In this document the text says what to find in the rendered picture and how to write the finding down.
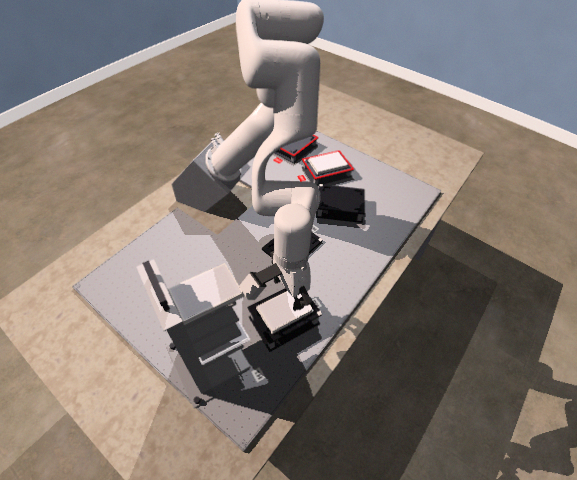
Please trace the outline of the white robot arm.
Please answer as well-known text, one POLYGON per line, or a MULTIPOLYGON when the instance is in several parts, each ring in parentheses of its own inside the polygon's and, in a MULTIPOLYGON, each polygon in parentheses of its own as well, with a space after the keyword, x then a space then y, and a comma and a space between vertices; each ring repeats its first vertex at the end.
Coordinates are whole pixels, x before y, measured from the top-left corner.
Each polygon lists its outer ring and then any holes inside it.
POLYGON ((275 261, 302 271, 307 269, 320 190, 313 182, 266 180, 265 170, 277 150, 317 131, 320 56, 308 44, 318 37, 323 21, 321 8, 313 3, 239 3, 236 32, 242 75, 248 87, 257 89, 264 106, 260 103, 225 141, 216 133, 218 144, 212 138, 214 146, 206 154, 211 174, 226 182, 235 180, 255 157, 253 208, 259 215, 275 216, 275 261))

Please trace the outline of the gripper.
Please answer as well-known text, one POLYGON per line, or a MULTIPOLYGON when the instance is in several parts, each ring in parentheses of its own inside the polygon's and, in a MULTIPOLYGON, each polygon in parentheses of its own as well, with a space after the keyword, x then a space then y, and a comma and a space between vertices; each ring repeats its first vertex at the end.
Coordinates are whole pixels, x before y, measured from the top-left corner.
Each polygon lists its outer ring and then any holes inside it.
POLYGON ((302 271, 300 268, 298 268, 298 270, 286 269, 281 267, 274 260, 275 259, 274 251, 270 252, 270 255, 272 258, 272 264, 276 263, 282 272, 280 276, 274 278, 274 283, 277 284, 279 282, 282 282, 282 284, 285 286, 290 295, 294 297, 295 301, 293 302, 293 310, 294 311, 301 310, 304 308, 303 306, 308 306, 312 304, 312 301, 307 292, 310 290, 310 284, 311 284, 311 273, 308 261, 306 263, 307 269, 304 271, 302 271), (303 298, 301 297, 298 299, 297 296, 300 294, 302 295, 303 298))

